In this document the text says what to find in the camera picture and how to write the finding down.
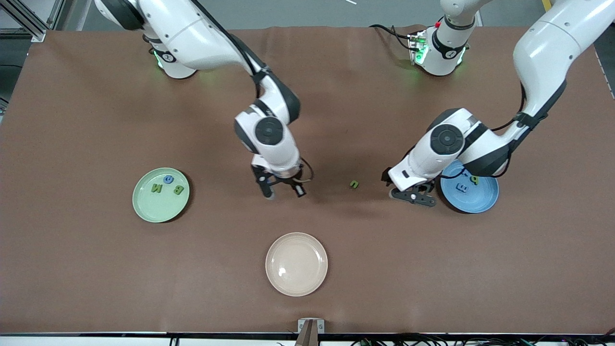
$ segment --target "metal frame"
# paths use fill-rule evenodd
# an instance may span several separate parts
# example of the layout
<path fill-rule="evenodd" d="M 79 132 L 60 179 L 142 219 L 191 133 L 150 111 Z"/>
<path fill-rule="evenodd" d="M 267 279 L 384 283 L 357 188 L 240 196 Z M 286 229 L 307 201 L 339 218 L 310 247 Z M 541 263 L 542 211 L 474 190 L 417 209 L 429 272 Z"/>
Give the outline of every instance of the metal frame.
<path fill-rule="evenodd" d="M 144 337 L 144 338 L 180 338 L 180 339 L 216 339 L 216 340 L 296 340 L 295 332 L 0 332 L 0 337 Z M 419 341 L 426 337 L 438 337 L 447 342 L 470 342 L 476 339 L 478 343 L 485 342 L 485 338 L 498 338 L 502 340 L 527 340 L 528 342 L 563 342 L 562 338 L 584 340 L 589 344 L 613 344 L 615 343 L 615 328 L 606 334 L 543 334 L 543 333 L 493 333 L 493 332 L 364 332 L 364 333 L 339 333 L 321 334 L 321 341 L 355 341 L 364 338 L 381 341 Z"/>
<path fill-rule="evenodd" d="M 0 97 L 0 121 L 2 121 L 2 116 L 6 113 L 6 108 L 9 106 L 9 101 Z"/>
<path fill-rule="evenodd" d="M 64 6 L 65 0 L 57 0 L 52 9 L 51 15 L 47 19 L 47 23 L 54 23 L 55 18 L 59 15 L 61 9 Z M 51 27 L 43 22 L 28 6 L 26 6 L 21 0 L 0 0 L 0 7 L 2 7 L 25 31 L 32 35 L 32 42 L 43 42 L 45 40 L 45 33 Z M 2 34 L 19 34 L 12 30 L 7 32 L 3 30 Z"/>

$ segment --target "beige plate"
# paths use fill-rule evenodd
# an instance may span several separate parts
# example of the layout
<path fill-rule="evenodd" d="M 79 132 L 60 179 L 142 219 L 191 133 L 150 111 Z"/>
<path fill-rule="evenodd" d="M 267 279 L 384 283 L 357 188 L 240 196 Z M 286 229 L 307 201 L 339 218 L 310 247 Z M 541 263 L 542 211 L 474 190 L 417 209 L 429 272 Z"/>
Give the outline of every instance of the beige plate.
<path fill-rule="evenodd" d="M 269 282 L 291 297 L 316 291 L 325 280 L 327 268 L 325 248 L 305 233 L 289 233 L 278 238 L 269 248 L 265 261 Z"/>

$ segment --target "cable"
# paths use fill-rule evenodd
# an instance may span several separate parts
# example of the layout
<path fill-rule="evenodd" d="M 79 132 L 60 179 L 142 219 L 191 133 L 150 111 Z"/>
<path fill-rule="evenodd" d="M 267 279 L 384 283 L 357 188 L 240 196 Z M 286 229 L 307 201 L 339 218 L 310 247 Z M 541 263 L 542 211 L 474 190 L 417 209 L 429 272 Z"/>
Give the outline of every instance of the cable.
<path fill-rule="evenodd" d="M 517 113 L 521 112 L 523 110 L 523 107 L 525 106 L 525 102 L 527 101 L 527 95 L 525 94 L 525 87 L 523 87 L 523 83 L 521 84 L 521 105 L 519 106 L 519 110 L 517 111 Z M 505 127 L 508 127 L 510 124 L 512 124 L 515 120 L 511 119 L 508 123 L 505 123 L 504 125 L 500 126 L 500 127 L 496 127 L 495 129 L 491 129 L 492 131 L 498 131 L 501 130 Z"/>
<path fill-rule="evenodd" d="M 467 339 L 461 343 L 462 346 L 466 346 L 468 342 L 480 341 L 480 346 L 518 346 L 514 341 L 504 341 L 502 339 L 487 339 L 484 337 L 474 337 Z"/>
<path fill-rule="evenodd" d="M 613 334 L 615 334 L 615 328 L 611 328 L 611 329 L 609 329 L 609 331 L 608 331 L 608 332 L 606 332 L 606 333 L 604 333 L 602 336 L 600 336 L 600 338 L 601 338 L 601 339 L 603 339 L 603 338 L 605 338 L 605 337 L 607 337 L 607 336 L 611 336 L 611 335 L 613 335 Z"/>
<path fill-rule="evenodd" d="M 464 167 L 464 169 L 462 169 L 461 172 L 455 174 L 452 177 L 448 177 L 446 175 L 441 175 L 440 178 L 442 178 L 442 179 L 455 179 L 456 177 L 459 177 L 461 174 L 463 174 L 465 171 L 466 171 L 466 168 Z"/>
<path fill-rule="evenodd" d="M 180 337 L 172 336 L 171 340 L 169 340 L 169 346 L 180 346 Z"/>
<path fill-rule="evenodd" d="M 388 32 L 388 33 L 389 33 L 389 34 L 391 34 L 391 35 L 396 35 L 396 36 L 397 36 L 397 37 L 399 37 L 399 38 L 408 38 L 408 36 L 402 36 L 402 35 L 400 35 L 400 34 L 398 34 L 398 33 L 394 33 L 393 31 L 391 31 L 391 29 L 387 28 L 387 27 L 386 27 L 386 26 L 384 26 L 384 25 L 374 24 L 374 25 L 370 25 L 369 27 L 370 27 L 370 28 L 379 28 L 379 29 L 382 29 L 382 30 L 384 30 L 384 31 Z"/>
<path fill-rule="evenodd" d="M 244 58 L 246 64 L 248 64 L 248 67 L 250 68 L 250 72 L 252 73 L 252 76 L 256 76 L 256 70 L 254 69 L 254 66 L 252 65 L 252 61 L 250 61 L 250 58 L 248 58 L 248 54 L 246 54 L 246 52 L 240 47 L 239 43 L 235 41 L 235 39 L 231 36 L 231 34 L 229 34 L 229 32 L 226 31 L 226 29 L 224 29 L 222 25 L 220 25 L 220 23 L 218 23 L 218 21 L 215 18 L 213 18 L 211 13 L 209 13 L 209 11 L 207 11 L 205 7 L 198 0 L 191 0 L 191 1 L 218 28 L 218 30 L 220 30 L 220 32 L 222 32 L 226 36 L 226 38 L 230 40 L 233 46 L 235 46 L 237 51 L 239 51 L 241 56 Z M 258 99 L 261 94 L 261 89 L 258 87 L 257 83 L 254 83 L 254 85 L 256 88 L 256 98 Z"/>
<path fill-rule="evenodd" d="M 293 180 L 294 180 L 296 183 L 309 183 L 309 182 L 311 182 L 312 180 L 314 180 L 314 169 L 312 168 L 312 166 L 310 166 L 310 164 L 309 164 L 309 163 L 308 163 L 308 162 L 307 162 L 304 158 L 301 158 L 301 160 L 302 160 L 302 162 L 303 162 L 304 164 L 306 164 L 307 168 L 309 168 L 309 171 L 310 171 L 309 178 L 307 178 L 307 179 L 305 179 L 305 180 L 300 180 L 300 179 L 297 179 L 297 178 L 293 178 Z"/>
<path fill-rule="evenodd" d="M 546 338 L 546 337 L 547 337 L 546 335 L 543 335 L 540 339 L 538 339 L 538 340 L 536 340 L 536 341 L 532 342 L 531 344 L 536 345 L 536 344 L 538 344 L 540 341 L 542 341 L 542 340 L 543 340 L 544 338 Z"/>
<path fill-rule="evenodd" d="M 413 35 L 413 34 L 416 34 L 416 33 L 418 33 L 418 31 L 414 31 L 414 32 L 412 32 L 412 33 L 408 33 L 408 35 L 404 36 L 404 35 L 400 35 L 400 34 L 398 34 L 398 33 L 397 33 L 397 31 L 395 30 L 395 26 L 394 26 L 394 25 L 392 25 L 390 29 L 388 29 L 388 28 L 386 28 L 384 25 L 380 25 L 380 24 L 370 25 L 369 27 L 370 27 L 370 28 L 379 28 L 379 29 L 382 29 L 382 30 L 386 31 L 387 33 L 389 33 L 389 34 L 391 34 L 391 35 L 395 36 L 395 38 L 397 39 L 397 41 L 399 42 L 399 44 L 401 44 L 401 45 L 402 45 L 402 47 L 404 47 L 404 48 L 406 48 L 406 49 L 408 49 L 408 50 L 412 50 L 413 52 L 418 52 L 418 51 L 419 51 L 417 48 L 412 48 L 412 47 L 408 47 L 408 46 L 406 46 L 406 45 L 402 42 L 402 40 L 401 40 L 402 38 L 408 39 L 408 35 Z"/>
<path fill-rule="evenodd" d="M 395 31 L 395 26 L 394 26 L 394 25 L 391 25 L 391 30 L 393 31 L 393 34 L 395 35 L 395 38 L 397 39 L 397 42 L 399 42 L 399 44 L 401 44 L 401 45 L 402 45 L 402 47 L 404 47 L 404 48 L 406 48 L 406 49 L 408 49 L 408 50 L 411 50 L 411 51 L 413 51 L 413 52 L 418 52 L 418 51 L 419 51 L 419 49 L 418 49 L 418 48 L 413 48 L 413 47 L 406 46 L 406 45 L 402 42 L 402 39 L 400 39 L 400 38 L 399 38 L 399 36 L 400 36 L 400 35 L 398 35 L 398 34 L 397 34 L 397 31 Z"/>

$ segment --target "black strap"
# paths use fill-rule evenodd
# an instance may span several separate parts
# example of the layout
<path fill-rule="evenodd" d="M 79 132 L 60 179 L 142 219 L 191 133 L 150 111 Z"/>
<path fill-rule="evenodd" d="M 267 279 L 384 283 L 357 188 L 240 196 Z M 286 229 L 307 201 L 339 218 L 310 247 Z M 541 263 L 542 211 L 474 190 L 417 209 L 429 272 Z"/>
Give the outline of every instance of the black strap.
<path fill-rule="evenodd" d="M 162 43 L 162 41 L 159 38 L 149 38 L 145 36 L 145 34 L 143 34 L 143 40 L 147 43 L 156 43 L 156 44 Z"/>
<path fill-rule="evenodd" d="M 252 80 L 254 81 L 255 84 L 260 84 L 263 78 L 265 78 L 266 76 L 269 76 L 270 72 L 271 70 L 269 69 L 269 67 L 265 66 L 259 72 L 256 72 L 254 76 L 252 76 Z"/>
<path fill-rule="evenodd" d="M 468 149 L 468 147 L 471 146 L 472 143 L 474 143 L 486 131 L 487 131 L 487 127 L 485 126 L 485 124 L 483 123 L 478 124 L 478 126 L 474 130 L 472 130 L 472 132 L 470 132 L 469 135 L 467 135 L 466 142 L 464 143 L 461 153 L 463 153 L 466 149 Z"/>
<path fill-rule="evenodd" d="M 544 113 L 543 117 L 538 118 L 537 116 L 530 116 L 529 114 L 519 112 L 512 119 L 514 121 L 518 121 L 521 125 L 529 127 L 530 131 L 532 131 L 534 128 L 536 128 L 538 123 L 540 123 L 544 118 L 547 117 L 547 115 L 547 113 Z"/>
<path fill-rule="evenodd" d="M 261 99 L 256 99 L 254 101 L 254 106 L 258 107 L 261 111 L 263 111 L 263 113 L 265 113 L 266 116 L 273 116 L 277 118 L 276 114 L 273 113 L 271 108 L 269 108 L 269 106 L 267 106 L 263 101 L 261 101 Z"/>
<path fill-rule="evenodd" d="M 455 25 L 455 24 L 451 23 L 451 21 L 446 16 L 444 16 L 444 22 L 446 23 L 446 25 L 449 28 L 451 28 L 453 30 L 468 30 L 468 29 L 471 29 L 474 26 L 474 23 L 476 22 L 476 17 L 474 17 L 474 20 L 472 21 L 472 24 L 463 25 L 463 26 L 459 26 L 459 25 Z"/>
<path fill-rule="evenodd" d="M 435 50 L 439 51 L 442 54 L 442 58 L 446 59 L 446 60 L 451 60 L 456 58 L 459 53 L 461 53 L 463 51 L 463 48 L 466 47 L 466 43 L 464 43 L 463 45 L 459 46 L 459 47 L 449 47 L 447 45 L 445 45 L 444 43 L 440 42 L 440 40 L 438 39 L 438 30 L 434 31 L 434 34 L 432 35 L 432 42 L 434 43 L 434 48 Z"/>

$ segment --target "black cable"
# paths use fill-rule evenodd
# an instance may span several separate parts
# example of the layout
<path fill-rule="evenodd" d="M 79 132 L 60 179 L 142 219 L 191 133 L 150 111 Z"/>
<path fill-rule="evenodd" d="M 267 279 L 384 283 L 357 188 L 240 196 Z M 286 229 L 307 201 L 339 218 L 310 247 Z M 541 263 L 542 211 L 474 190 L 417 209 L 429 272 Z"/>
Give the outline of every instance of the black cable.
<path fill-rule="evenodd" d="M 523 110 L 523 107 L 525 106 L 525 102 L 527 101 L 527 94 L 525 93 L 525 87 L 523 87 L 523 83 L 521 83 L 521 105 L 519 106 L 519 112 L 521 112 Z M 508 127 L 510 124 L 512 124 L 515 120 L 511 119 L 508 123 L 505 123 L 504 125 L 497 127 L 495 129 L 492 129 L 492 131 L 498 131 L 501 130 L 505 127 Z M 504 170 L 498 174 L 498 175 L 492 175 L 492 178 L 500 178 L 502 177 L 504 174 L 506 174 L 506 172 L 508 171 L 508 167 L 510 166 L 510 158 L 512 157 L 512 153 L 508 152 L 508 157 L 506 158 L 506 167 L 504 168 Z"/>
<path fill-rule="evenodd" d="M 441 337 L 439 337 L 439 336 L 436 336 L 436 335 L 432 335 L 431 337 L 432 337 L 432 338 L 435 338 L 435 339 L 438 339 L 438 340 L 440 340 L 440 341 L 442 341 L 442 342 L 444 343 L 444 345 L 445 345 L 445 346 L 448 346 L 448 342 L 446 342 L 443 338 L 441 338 Z"/>
<path fill-rule="evenodd" d="M 540 341 L 542 341 L 542 340 L 543 340 L 544 338 L 546 338 L 546 337 L 547 337 L 546 335 L 543 335 L 540 339 L 538 339 L 538 340 L 536 340 L 536 341 L 532 342 L 532 344 L 533 344 L 533 345 L 536 345 L 536 344 L 538 344 Z"/>
<path fill-rule="evenodd" d="M 464 169 L 461 170 L 461 172 L 455 174 L 452 177 L 446 176 L 446 175 L 441 175 L 440 178 L 442 179 L 455 179 L 456 177 L 459 177 L 461 174 L 463 174 L 466 171 L 466 168 L 464 167 Z"/>
<path fill-rule="evenodd" d="M 502 339 L 488 339 L 484 337 L 473 337 L 471 339 L 467 339 L 462 343 L 462 346 L 466 346 L 468 342 L 472 341 L 482 341 L 480 346 L 512 346 L 514 342 L 505 342 Z"/>
<path fill-rule="evenodd" d="M 379 28 L 379 29 L 382 29 L 382 30 L 384 30 L 384 31 L 388 32 L 388 33 L 389 33 L 389 34 L 391 34 L 391 35 L 396 35 L 396 36 L 397 36 L 397 37 L 399 37 L 399 38 L 408 38 L 408 36 L 403 36 L 403 35 L 400 35 L 400 34 L 398 34 L 398 33 L 394 33 L 393 31 L 391 31 L 391 29 L 387 28 L 387 27 L 386 27 L 386 26 L 384 26 L 384 25 L 374 24 L 374 25 L 370 25 L 369 27 L 370 27 L 370 28 Z"/>
<path fill-rule="evenodd" d="M 601 339 L 604 339 L 605 337 L 607 337 L 607 336 L 611 336 L 611 335 L 613 335 L 613 334 L 615 334 L 615 328 L 611 328 L 611 329 L 609 329 L 609 331 L 608 331 L 608 332 L 606 332 L 606 333 L 604 333 L 602 336 L 600 336 L 600 338 L 601 338 Z"/>
<path fill-rule="evenodd" d="M 298 183 L 311 182 L 312 180 L 314 180 L 314 169 L 312 168 L 312 166 L 310 166 L 310 164 L 304 158 L 301 158 L 301 161 L 307 166 L 307 168 L 309 168 L 309 171 L 310 171 L 309 178 L 307 179 L 294 179 L 293 178 L 293 180 Z"/>
<path fill-rule="evenodd" d="M 412 47 L 408 47 L 408 46 L 406 46 L 406 45 L 402 42 L 402 40 L 401 40 L 402 38 L 404 38 L 404 39 L 408 39 L 408 35 L 413 35 L 413 34 L 416 34 L 416 33 L 418 33 L 418 31 L 414 31 L 414 32 L 412 32 L 412 33 L 408 33 L 406 36 L 404 36 L 404 35 L 400 35 L 400 34 L 398 34 L 398 33 L 397 33 L 397 31 L 395 30 L 395 26 L 394 26 L 394 25 L 393 25 L 393 26 L 391 26 L 391 28 L 390 28 L 390 29 L 388 29 L 386 26 L 384 26 L 384 25 L 380 25 L 380 24 L 370 25 L 369 27 L 370 27 L 370 28 L 379 28 L 379 29 L 382 29 L 382 30 L 386 31 L 387 33 L 389 33 L 389 34 L 391 34 L 391 35 L 395 36 L 395 38 L 397 39 L 397 41 L 399 42 L 399 44 L 401 44 L 401 45 L 402 45 L 402 47 L 404 47 L 404 48 L 406 48 L 406 49 L 408 49 L 408 50 L 412 50 L 413 52 L 418 52 L 418 51 L 419 51 L 417 48 L 412 48 Z"/>
<path fill-rule="evenodd" d="M 527 95 L 525 94 L 525 87 L 523 87 L 523 83 L 521 83 L 521 105 L 519 106 L 519 110 L 517 111 L 517 113 L 521 112 L 523 110 L 523 107 L 525 106 L 525 102 L 527 101 Z M 496 127 L 495 129 L 491 129 L 492 131 L 498 131 L 501 130 L 505 127 L 508 127 L 510 124 L 512 124 L 515 120 L 511 119 L 508 123 L 505 123 L 504 125 L 500 126 L 500 127 Z"/>
<path fill-rule="evenodd" d="M 169 346 L 180 346 L 180 337 L 172 336 L 171 340 L 169 340 Z"/>
<path fill-rule="evenodd" d="M 237 51 L 239 51 L 241 56 L 244 58 L 246 64 L 248 64 L 248 67 L 250 68 L 250 72 L 252 73 L 252 76 L 256 76 L 256 70 L 254 69 L 252 62 L 250 61 L 250 58 L 248 58 L 248 54 L 241 48 L 239 43 L 235 41 L 235 39 L 231 36 L 231 34 L 229 34 L 229 32 L 226 31 L 226 29 L 224 29 L 222 25 L 220 25 L 220 23 L 218 23 L 218 21 L 215 18 L 213 18 L 211 13 L 209 13 L 209 11 L 207 11 L 205 7 L 198 0 L 191 0 L 191 1 L 218 28 L 218 30 L 220 30 L 226 36 L 226 38 L 228 38 L 230 42 L 233 43 L 233 46 L 235 46 Z M 256 98 L 258 99 L 261 94 L 261 89 L 258 87 L 257 83 L 254 83 L 254 85 L 256 87 Z"/>
<path fill-rule="evenodd" d="M 395 38 L 397 39 L 397 42 L 399 42 L 399 44 L 401 44 L 401 45 L 402 45 L 402 47 L 404 47 L 404 48 L 406 48 L 406 49 L 408 49 L 408 50 L 411 50 L 411 51 L 413 51 L 413 52 L 418 52 L 418 51 L 419 51 L 419 49 L 418 49 L 418 48 L 413 48 L 413 47 L 410 47 L 410 46 L 406 46 L 406 45 L 402 42 L 402 39 L 400 39 L 400 38 L 399 38 L 399 36 L 400 36 L 400 35 L 398 35 L 398 34 L 397 34 L 397 31 L 395 31 L 395 26 L 394 26 L 394 25 L 392 25 L 392 26 L 391 26 L 391 30 L 393 31 L 393 34 L 395 35 Z"/>

